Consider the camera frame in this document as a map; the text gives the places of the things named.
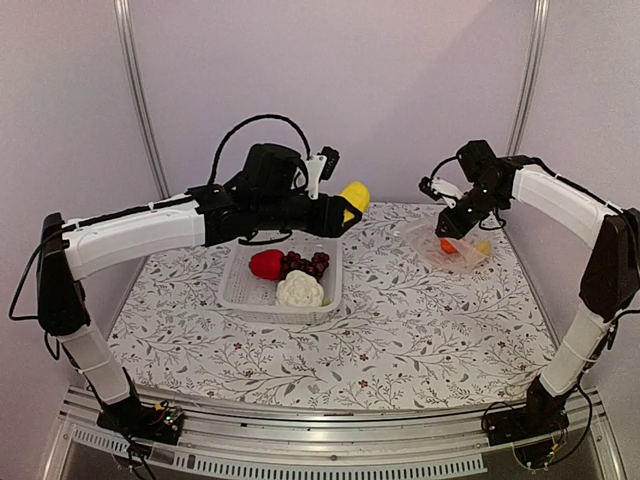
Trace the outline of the white plastic basket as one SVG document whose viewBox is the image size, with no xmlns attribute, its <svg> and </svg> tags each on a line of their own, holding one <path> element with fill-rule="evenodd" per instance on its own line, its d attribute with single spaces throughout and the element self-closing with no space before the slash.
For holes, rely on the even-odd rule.
<svg viewBox="0 0 640 480">
<path fill-rule="evenodd" d="M 244 321 L 316 325 L 341 303 L 342 244 L 298 233 L 270 247 L 235 245 L 218 301 Z"/>
</svg>

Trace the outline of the right aluminium frame post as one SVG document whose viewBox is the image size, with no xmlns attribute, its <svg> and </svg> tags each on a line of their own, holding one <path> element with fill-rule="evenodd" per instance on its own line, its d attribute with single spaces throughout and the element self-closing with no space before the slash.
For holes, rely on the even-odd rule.
<svg viewBox="0 0 640 480">
<path fill-rule="evenodd" d="M 544 53 L 549 9 L 549 0 L 535 0 L 533 3 L 533 16 L 524 74 L 507 144 L 508 155 L 517 154 L 524 139 Z"/>
</svg>

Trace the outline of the aluminium frame post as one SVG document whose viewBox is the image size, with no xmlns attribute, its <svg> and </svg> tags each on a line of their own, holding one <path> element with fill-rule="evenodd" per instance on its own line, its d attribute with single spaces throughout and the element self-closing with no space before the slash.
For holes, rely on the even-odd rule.
<svg viewBox="0 0 640 480">
<path fill-rule="evenodd" d="M 151 176 L 160 198 L 170 196 L 164 166 L 162 164 L 153 124 L 146 99 L 144 82 L 139 65 L 130 2 L 114 0 L 114 13 L 119 35 L 125 74 L 131 93 L 134 113 L 140 130 L 144 152 L 149 164 Z"/>
<path fill-rule="evenodd" d="M 524 139 L 544 53 L 549 9 L 549 0 L 535 0 L 533 3 L 533 16 L 524 74 L 507 144 L 508 155 L 517 154 Z"/>
</svg>

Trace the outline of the white toy cauliflower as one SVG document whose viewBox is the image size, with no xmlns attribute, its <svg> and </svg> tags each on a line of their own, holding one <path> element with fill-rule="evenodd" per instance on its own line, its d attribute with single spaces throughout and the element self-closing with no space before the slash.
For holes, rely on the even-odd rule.
<svg viewBox="0 0 640 480">
<path fill-rule="evenodd" d="M 276 289 L 276 304 L 285 307 L 315 308 L 322 306 L 324 289 L 310 275 L 292 271 L 280 281 Z"/>
</svg>

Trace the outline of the clear zip top bag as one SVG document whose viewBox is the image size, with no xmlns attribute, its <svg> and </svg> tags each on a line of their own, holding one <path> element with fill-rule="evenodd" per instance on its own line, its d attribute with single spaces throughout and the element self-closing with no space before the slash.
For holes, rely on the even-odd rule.
<svg viewBox="0 0 640 480">
<path fill-rule="evenodd" d="M 491 242 L 472 234 L 461 240 L 440 238 L 427 222 L 414 222 L 401 230 L 402 239 L 434 268 L 466 273 L 485 264 L 492 255 Z"/>
</svg>

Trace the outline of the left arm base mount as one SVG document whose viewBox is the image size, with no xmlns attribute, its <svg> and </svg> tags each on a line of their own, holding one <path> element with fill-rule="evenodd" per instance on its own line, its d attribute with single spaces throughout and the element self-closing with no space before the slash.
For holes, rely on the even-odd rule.
<svg viewBox="0 0 640 480">
<path fill-rule="evenodd" d="M 136 393 L 114 404 L 99 401 L 97 425 L 119 433 L 127 440 L 142 439 L 177 445 L 183 429 L 184 411 L 167 401 L 155 406 L 144 405 Z"/>
</svg>

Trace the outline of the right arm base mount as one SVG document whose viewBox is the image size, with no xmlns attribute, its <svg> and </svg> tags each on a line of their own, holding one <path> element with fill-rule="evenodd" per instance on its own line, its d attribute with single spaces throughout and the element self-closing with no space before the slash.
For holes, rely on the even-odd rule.
<svg viewBox="0 0 640 480">
<path fill-rule="evenodd" d="M 480 425 L 489 444 L 496 446 L 564 432 L 569 419 L 563 407 L 531 413 L 526 406 L 497 401 L 484 410 Z"/>
</svg>

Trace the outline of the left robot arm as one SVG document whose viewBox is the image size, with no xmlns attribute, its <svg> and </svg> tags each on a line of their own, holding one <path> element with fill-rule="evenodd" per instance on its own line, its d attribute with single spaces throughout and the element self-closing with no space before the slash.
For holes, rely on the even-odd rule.
<svg viewBox="0 0 640 480">
<path fill-rule="evenodd" d="M 339 238 L 362 219 L 371 195 L 361 182 L 338 195 L 321 192 L 338 157 L 329 147 L 301 156 L 259 143 L 249 149 L 241 170 L 222 184 L 208 180 L 162 201 L 84 219 L 52 213 L 43 220 L 8 317 L 35 322 L 56 339 L 98 400 L 110 406 L 111 419 L 128 434 L 141 433 L 148 412 L 133 400 L 132 382 L 91 319 L 84 281 L 137 266 L 157 253 L 248 243 L 261 232 Z"/>
</svg>

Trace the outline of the left aluminium frame post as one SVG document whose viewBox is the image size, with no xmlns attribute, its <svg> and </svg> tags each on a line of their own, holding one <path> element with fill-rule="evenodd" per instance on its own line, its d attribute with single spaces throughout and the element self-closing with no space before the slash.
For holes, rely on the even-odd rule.
<svg viewBox="0 0 640 480">
<path fill-rule="evenodd" d="M 139 65 L 130 2 L 114 0 L 114 13 L 119 35 L 125 74 L 131 93 L 134 113 L 140 130 L 144 152 L 149 164 L 151 176 L 160 198 L 170 196 L 164 166 L 162 164 L 153 124 L 146 99 L 144 82 Z"/>
</svg>

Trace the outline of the front aluminium rail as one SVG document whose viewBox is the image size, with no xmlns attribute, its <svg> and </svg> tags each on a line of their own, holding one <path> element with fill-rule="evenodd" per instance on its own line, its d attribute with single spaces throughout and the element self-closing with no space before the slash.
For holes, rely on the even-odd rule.
<svg viewBox="0 0 640 480">
<path fill-rule="evenodd" d="M 526 467 L 537 437 L 491 445 L 486 406 L 434 410 L 310 410 L 208 399 L 142 388 L 146 403 L 184 409 L 176 445 L 153 444 L 146 461 L 97 424 L 85 389 L 68 390 L 45 458 L 45 479 L 628 479 L 596 390 L 567 403 L 569 428 L 557 435 L 556 462 Z"/>
</svg>

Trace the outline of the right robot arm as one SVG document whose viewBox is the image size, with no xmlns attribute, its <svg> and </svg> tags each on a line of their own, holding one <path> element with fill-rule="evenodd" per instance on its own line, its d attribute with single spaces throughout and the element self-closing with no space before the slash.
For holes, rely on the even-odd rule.
<svg viewBox="0 0 640 480">
<path fill-rule="evenodd" d="M 421 190 L 442 199 L 435 233 L 451 242 L 461 240 L 489 217 L 524 205 L 545 217 L 554 233 L 572 236 L 579 251 L 568 248 L 555 270 L 573 269 L 575 313 L 545 366 L 530 384 L 526 407 L 517 427 L 537 436 L 552 424 L 583 375 L 615 337 L 617 325 L 636 315 L 639 299 L 639 211 L 608 202 L 587 188 L 553 171 L 535 156 L 500 156 L 485 140 L 471 140 L 446 160 L 457 164 L 466 180 L 459 188 L 433 168 L 420 182 Z"/>
</svg>

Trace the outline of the floral table mat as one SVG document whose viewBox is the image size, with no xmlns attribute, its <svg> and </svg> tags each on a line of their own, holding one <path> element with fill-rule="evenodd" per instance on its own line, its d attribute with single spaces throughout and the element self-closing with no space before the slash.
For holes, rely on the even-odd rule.
<svg viewBox="0 0 640 480">
<path fill-rule="evenodd" d="M 150 258 L 110 336 L 140 385 L 259 404 L 451 408 L 521 398 L 554 353 L 511 245 L 471 273 L 430 265 L 402 238 L 432 205 L 378 203 L 342 241 L 343 297 L 319 325 L 246 322 L 218 286 L 232 248 Z"/>
</svg>

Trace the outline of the dark purple toy grapes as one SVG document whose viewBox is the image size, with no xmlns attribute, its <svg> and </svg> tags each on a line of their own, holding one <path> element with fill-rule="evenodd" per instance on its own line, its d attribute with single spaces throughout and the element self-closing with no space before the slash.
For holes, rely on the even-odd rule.
<svg viewBox="0 0 640 480">
<path fill-rule="evenodd" d="M 284 280 L 292 271 L 302 271 L 320 280 L 329 268 L 330 256 L 324 252 L 316 252 L 310 259 L 290 251 L 281 259 L 280 279 Z"/>
</svg>

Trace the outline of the red toy bell pepper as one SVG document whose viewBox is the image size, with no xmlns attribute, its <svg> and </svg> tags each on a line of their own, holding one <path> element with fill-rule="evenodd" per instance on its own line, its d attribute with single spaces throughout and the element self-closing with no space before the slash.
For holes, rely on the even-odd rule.
<svg viewBox="0 0 640 480">
<path fill-rule="evenodd" d="M 249 269 L 257 278 L 279 281 L 284 253 L 277 249 L 265 250 L 251 257 Z"/>
</svg>

